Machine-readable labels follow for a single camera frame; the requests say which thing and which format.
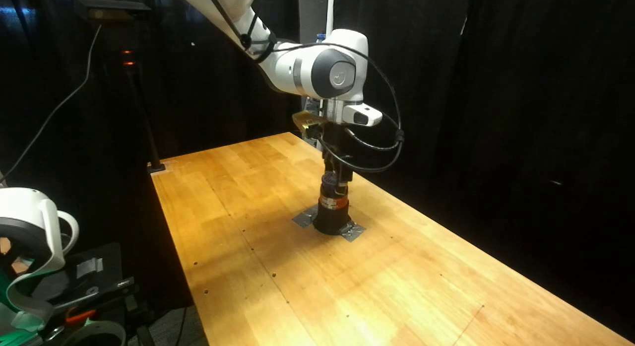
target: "gray duct tape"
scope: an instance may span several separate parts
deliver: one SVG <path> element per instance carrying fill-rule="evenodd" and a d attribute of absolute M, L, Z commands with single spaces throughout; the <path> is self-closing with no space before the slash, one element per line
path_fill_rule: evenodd
<path fill-rule="evenodd" d="M 318 206 L 312 206 L 311 208 L 305 210 L 304 212 L 296 215 L 292 221 L 295 222 L 298 226 L 302 228 L 307 228 L 313 224 L 313 219 L 318 214 Z M 349 221 L 346 226 L 342 229 L 342 237 L 349 242 L 355 240 L 361 233 L 364 233 L 366 229 L 359 224 L 356 224 L 354 221 Z"/>

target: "white pole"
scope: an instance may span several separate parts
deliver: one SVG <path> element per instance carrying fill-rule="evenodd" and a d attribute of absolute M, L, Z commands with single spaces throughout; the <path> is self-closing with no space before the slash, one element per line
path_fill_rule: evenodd
<path fill-rule="evenodd" d="M 328 0 L 326 7 L 326 36 L 330 36 L 333 32 L 333 3 L 335 0 Z"/>

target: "black pole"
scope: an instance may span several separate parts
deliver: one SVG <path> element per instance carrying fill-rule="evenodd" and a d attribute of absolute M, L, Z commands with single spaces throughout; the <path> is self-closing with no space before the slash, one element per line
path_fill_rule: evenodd
<path fill-rule="evenodd" d="M 150 166 L 148 166 L 148 172 L 163 171 L 165 165 L 159 160 L 159 153 L 157 152 L 157 146 L 154 142 L 154 134 L 152 133 L 152 127 L 150 126 L 150 120 L 148 118 L 147 102 L 143 96 L 143 90 L 141 90 L 141 79 L 139 77 L 139 68 L 136 62 L 124 62 L 124 69 L 127 75 L 127 81 L 132 89 L 132 96 L 134 101 L 134 107 L 141 116 L 143 121 L 143 127 L 148 138 L 148 145 L 150 146 Z"/>

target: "wooden tabletop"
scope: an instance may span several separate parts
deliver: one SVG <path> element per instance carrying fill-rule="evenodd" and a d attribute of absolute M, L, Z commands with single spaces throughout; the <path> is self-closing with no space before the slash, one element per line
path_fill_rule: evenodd
<path fill-rule="evenodd" d="M 324 166 L 292 134 L 164 162 L 154 185 L 211 345 L 631 345 L 358 175 L 361 236 L 300 228 Z"/>

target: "label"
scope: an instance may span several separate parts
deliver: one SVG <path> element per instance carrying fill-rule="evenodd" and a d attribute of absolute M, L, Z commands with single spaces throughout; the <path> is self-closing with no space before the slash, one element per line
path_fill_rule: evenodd
<path fill-rule="evenodd" d="M 344 197 L 341 197 L 340 199 L 331 199 L 329 197 L 320 196 L 319 203 L 324 208 L 333 209 L 333 210 L 342 209 L 342 208 L 345 208 L 347 204 L 349 203 L 349 197 L 344 196 Z"/>

